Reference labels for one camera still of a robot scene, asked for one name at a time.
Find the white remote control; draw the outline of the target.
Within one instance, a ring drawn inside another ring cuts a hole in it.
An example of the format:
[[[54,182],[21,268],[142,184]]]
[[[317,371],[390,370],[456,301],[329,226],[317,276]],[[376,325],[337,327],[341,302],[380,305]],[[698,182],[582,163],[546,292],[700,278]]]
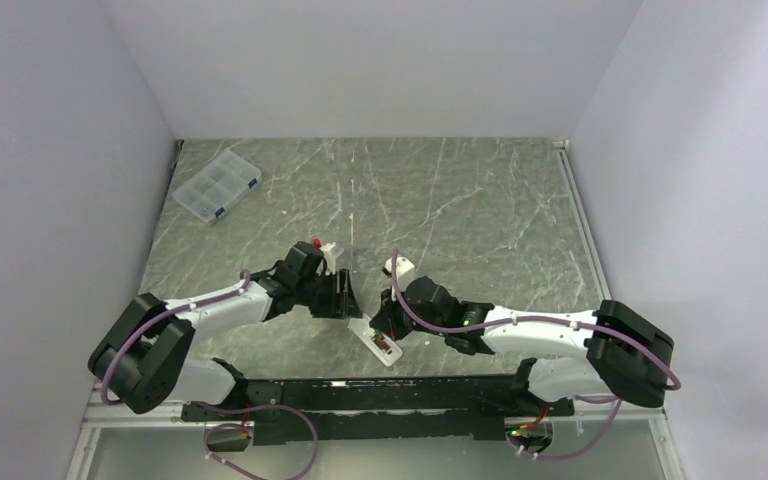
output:
[[[385,367],[394,366],[403,355],[402,349],[387,335],[375,330],[370,321],[368,315],[350,318],[348,328]]]

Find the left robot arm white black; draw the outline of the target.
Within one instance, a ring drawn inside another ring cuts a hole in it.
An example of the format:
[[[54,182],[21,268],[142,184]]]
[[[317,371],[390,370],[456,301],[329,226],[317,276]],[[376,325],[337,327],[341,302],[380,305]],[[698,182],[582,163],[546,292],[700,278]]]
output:
[[[224,420],[239,417],[250,404],[248,379],[225,360],[189,358],[190,348],[297,306],[319,319],[361,317],[350,273],[336,265],[340,254],[335,243],[298,241],[270,268],[242,270],[230,286],[183,299],[134,297],[88,359],[101,402],[144,414],[181,401]]]

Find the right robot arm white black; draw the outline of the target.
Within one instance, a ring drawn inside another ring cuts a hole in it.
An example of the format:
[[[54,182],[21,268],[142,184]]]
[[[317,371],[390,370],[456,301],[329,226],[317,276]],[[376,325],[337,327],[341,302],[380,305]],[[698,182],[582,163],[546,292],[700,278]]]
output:
[[[370,325],[393,341],[423,332],[465,355],[522,355],[510,392],[524,415],[579,396],[660,408],[681,387],[670,368],[673,339],[617,300],[581,312],[525,312],[459,300],[423,276],[384,290]]]

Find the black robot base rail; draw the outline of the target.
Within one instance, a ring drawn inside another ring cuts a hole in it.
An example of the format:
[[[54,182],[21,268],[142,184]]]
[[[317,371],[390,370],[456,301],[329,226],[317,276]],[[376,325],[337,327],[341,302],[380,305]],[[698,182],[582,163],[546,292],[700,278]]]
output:
[[[243,409],[252,408],[245,415]],[[542,404],[512,375],[251,380],[212,412],[184,406],[188,423],[253,423],[257,446],[283,445],[311,437],[295,415],[303,412],[322,440],[460,436],[501,440],[516,420],[570,417],[571,400]]]

